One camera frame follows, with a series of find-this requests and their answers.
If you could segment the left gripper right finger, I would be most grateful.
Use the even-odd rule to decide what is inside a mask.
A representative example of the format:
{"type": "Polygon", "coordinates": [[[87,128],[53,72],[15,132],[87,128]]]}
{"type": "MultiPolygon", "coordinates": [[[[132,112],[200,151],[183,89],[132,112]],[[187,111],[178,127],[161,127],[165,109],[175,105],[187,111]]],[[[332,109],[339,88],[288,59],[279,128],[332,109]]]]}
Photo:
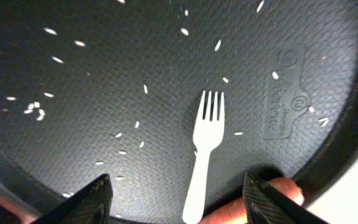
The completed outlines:
{"type": "Polygon", "coordinates": [[[242,194],[248,224],[328,224],[254,173],[246,173],[242,194]]]}

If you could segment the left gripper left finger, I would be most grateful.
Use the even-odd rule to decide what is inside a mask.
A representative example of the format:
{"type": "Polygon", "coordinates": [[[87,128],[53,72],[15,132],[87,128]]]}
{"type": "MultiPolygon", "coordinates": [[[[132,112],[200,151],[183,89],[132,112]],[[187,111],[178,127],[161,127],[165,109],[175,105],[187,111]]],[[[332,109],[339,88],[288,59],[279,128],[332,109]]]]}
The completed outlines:
{"type": "Polygon", "coordinates": [[[102,174],[33,224],[107,224],[113,191],[109,174],[102,174]]]}

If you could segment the orange carrot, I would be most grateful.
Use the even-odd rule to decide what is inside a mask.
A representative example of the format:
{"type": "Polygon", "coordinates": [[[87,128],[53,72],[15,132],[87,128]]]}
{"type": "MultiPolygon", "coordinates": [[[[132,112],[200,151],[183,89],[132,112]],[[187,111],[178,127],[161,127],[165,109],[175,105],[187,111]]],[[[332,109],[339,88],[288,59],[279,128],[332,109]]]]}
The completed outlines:
{"type": "MultiPolygon", "coordinates": [[[[271,186],[276,188],[279,192],[286,195],[298,205],[304,202],[302,190],[296,183],[288,178],[279,177],[268,182],[271,186]]],[[[205,216],[199,224],[244,224],[247,223],[247,210],[245,202],[242,197],[239,197],[224,206],[218,208],[214,212],[205,216]]]]}

